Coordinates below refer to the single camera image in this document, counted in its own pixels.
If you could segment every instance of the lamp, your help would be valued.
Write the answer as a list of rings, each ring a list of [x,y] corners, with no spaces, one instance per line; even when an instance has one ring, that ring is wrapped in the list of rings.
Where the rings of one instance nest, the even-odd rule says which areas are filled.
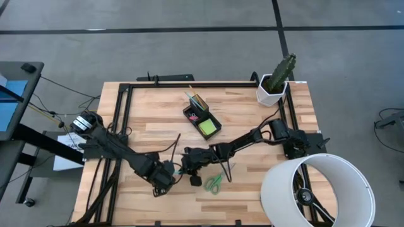
[[[261,203],[273,226],[312,227],[297,208],[292,186],[301,164],[316,168],[331,184],[338,206],[333,227],[371,226],[376,208],[371,186],[353,164],[332,154],[284,161],[266,173],[261,186]]]

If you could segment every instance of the white paper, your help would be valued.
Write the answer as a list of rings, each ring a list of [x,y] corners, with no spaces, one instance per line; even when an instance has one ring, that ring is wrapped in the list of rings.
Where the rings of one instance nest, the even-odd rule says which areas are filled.
[[[64,136],[58,136],[57,141],[63,143],[70,148],[73,148],[81,153],[84,151],[78,147],[80,143],[86,143],[86,140],[81,138],[79,135],[75,134],[74,132],[66,134]],[[66,158],[62,158],[59,156],[55,157],[55,162],[53,164],[54,171],[61,171],[61,170],[69,170],[72,168],[80,168],[83,165],[77,164],[73,161],[69,161]]]

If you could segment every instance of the scissors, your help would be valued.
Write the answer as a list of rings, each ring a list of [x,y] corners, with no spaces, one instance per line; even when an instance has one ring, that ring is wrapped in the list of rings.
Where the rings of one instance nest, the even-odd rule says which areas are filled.
[[[233,167],[235,166],[235,163],[231,164],[230,169],[233,169]],[[207,192],[211,192],[213,195],[217,195],[220,192],[220,183],[222,182],[222,178],[223,176],[225,176],[225,171],[222,171],[221,174],[214,176],[214,177],[210,177],[206,180],[203,188],[207,191]]]

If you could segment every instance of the potted cactus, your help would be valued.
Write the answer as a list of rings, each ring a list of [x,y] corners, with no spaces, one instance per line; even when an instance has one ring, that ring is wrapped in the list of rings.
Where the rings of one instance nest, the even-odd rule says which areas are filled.
[[[295,63],[296,55],[289,54],[279,63],[272,74],[263,75],[256,92],[258,103],[270,107],[285,94],[286,79],[295,67]]]

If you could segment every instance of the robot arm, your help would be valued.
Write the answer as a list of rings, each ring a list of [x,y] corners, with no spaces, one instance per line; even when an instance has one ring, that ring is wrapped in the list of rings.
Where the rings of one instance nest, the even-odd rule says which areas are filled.
[[[274,140],[265,139],[261,129],[268,124]],[[227,162],[236,152],[253,145],[255,143],[266,143],[269,145],[284,144],[299,150],[304,154],[304,150],[310,146],[306,133],[302,130],[288,129],[285,123],[280,119],[263,122],[257,128],[252,129],[247,134],[235,139],[229,143],[218,143],[209,145],[208,149],[189,148],[184,149],[182,155],[182,172],[191,175],[190,183],[192,186],[202,184],[201,177],[198,176],[198,170],[202,167],[214,163]]]
[[[124,143],[127,138],[109,132],[98,114],[82,113],[73,121],[71,128],[87,140],[86,144],[79,144],[81,148],[96,148],[101,154],[113,154],[117,159],[128,161],[135,174],[151,183],[155,197],[165,195],[173,186],[174,164],[171,161],[161,162],[158,153],[133,151]]]

